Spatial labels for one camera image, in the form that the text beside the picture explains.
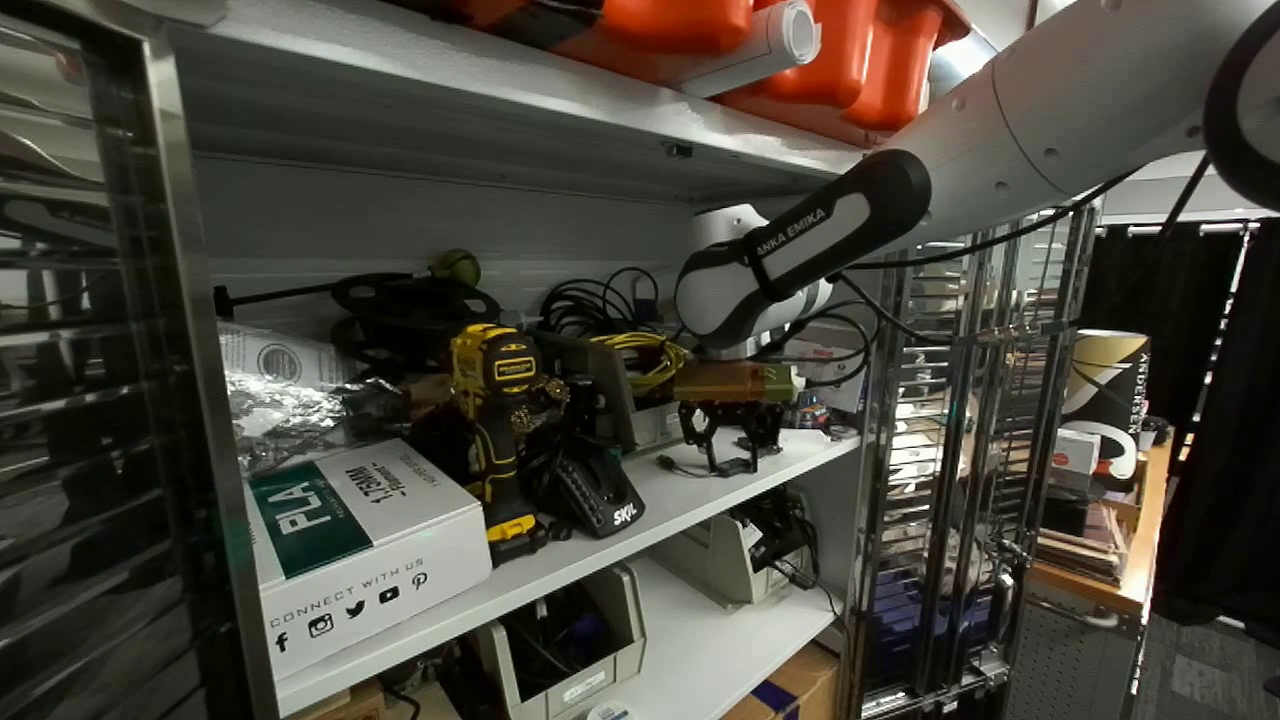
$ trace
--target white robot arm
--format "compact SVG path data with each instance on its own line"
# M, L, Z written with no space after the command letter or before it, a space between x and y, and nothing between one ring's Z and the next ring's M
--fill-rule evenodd
M727 347L861 256L981 234L1195 145L1280 207L1280 3L1076 0L829 190L694 254L676 310Z

